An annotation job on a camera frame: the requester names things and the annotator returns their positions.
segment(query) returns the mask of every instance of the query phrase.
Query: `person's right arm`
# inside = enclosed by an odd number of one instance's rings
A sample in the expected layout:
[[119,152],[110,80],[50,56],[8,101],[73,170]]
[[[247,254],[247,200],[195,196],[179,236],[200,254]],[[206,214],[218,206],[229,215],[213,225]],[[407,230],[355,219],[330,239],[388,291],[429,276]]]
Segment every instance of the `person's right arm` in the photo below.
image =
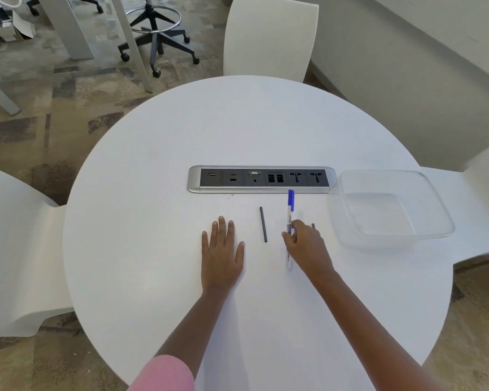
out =
[[286,248],[332,312],[377,391],[443,391],[362,304],[338,273],[318,230],[300,220]]

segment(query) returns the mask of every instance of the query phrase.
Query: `finger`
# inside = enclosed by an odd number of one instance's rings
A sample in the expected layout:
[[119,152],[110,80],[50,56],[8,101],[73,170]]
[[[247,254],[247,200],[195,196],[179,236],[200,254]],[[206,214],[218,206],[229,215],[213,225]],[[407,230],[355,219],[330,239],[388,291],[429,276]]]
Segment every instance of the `finger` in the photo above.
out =
[[291,222],[291,226],[295,229],[303,229],[306,226],[306,224],[300,219],[295,219],[294,221]]
[[234,249],[234,236],[235,236],[235,226],[234,221],[228,221],[228,233],[226,234],[225,246],[231,247]]
[[237,246],[237,250],[236,250],[236,265],[237,265],[237,269],[239,270],[242,270],[243,269],[243,265],[245,263],[245,246],[244,246],[244,241],[242,241],[241,243],[239,243],[239,245]]
[[210,248],[214,248],[217,244],[217,221],[212,223],[212,233],[210,234]]
[[209,237],[203,230],[201,234],[201,253],[206,254],[209,251]]
[[219,244],[225,245],[225,236],[226,236],[226,223],[225,217],[219,217],[219,231],[217,232],[217,242]]
[[291,249],[295,247],[295,242],[293,241],[293,236],[290,236],[287,232],[282,233],[284,244],[287,249]]

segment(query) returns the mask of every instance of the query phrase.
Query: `pink sleeve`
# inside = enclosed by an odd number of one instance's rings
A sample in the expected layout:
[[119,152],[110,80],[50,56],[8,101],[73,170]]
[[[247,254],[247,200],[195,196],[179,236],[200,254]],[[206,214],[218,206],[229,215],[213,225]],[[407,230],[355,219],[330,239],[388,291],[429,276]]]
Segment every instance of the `pink sleeve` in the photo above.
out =
[[194,391],[194,376],[180,359],[158,355],[147,362],[128,391]]

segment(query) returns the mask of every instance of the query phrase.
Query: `hand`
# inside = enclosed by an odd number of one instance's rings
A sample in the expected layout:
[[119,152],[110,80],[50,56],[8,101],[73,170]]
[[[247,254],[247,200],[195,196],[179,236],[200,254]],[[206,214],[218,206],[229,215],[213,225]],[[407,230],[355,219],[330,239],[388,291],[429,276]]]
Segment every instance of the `hand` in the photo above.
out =
[[283,232],[286,249],[311,282],[320,275],[334,273],[332,260],[318,230],[299,219],[292,221],[296,232],[290,236]]
[[226,233],[225,218],[219,217],[219,225],[212,223],[210,244],[205,231],[201,236],[201,285],[203,293],[218,290],[228,294],[234,286],[245,260],[244,241],[239,243],[234,257],[234,221],[228,222]]

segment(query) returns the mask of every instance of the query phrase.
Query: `power socket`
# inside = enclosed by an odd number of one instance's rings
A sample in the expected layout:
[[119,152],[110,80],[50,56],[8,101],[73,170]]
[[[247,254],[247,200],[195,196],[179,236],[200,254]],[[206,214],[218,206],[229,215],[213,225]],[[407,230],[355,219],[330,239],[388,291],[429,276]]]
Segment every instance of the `power socket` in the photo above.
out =
[[220,187],[221,176],[222,176],[221,169],[202,169],[200,186]]
[[243,169],[222,169],[223,187],[242,187]]
[[245,178],[245,187],[265,187],[267,182],[265,180],[264,170],[259,169],[245,169],[243,170],[243,177]]
[[265,170],[267,187],[288,187],[288,170]]
[[287,170],[288,185],[290,187],[307,187],[308,179],[305,171],[306,170]]
[[329,187],[326,170],[305,170],[308,187]]

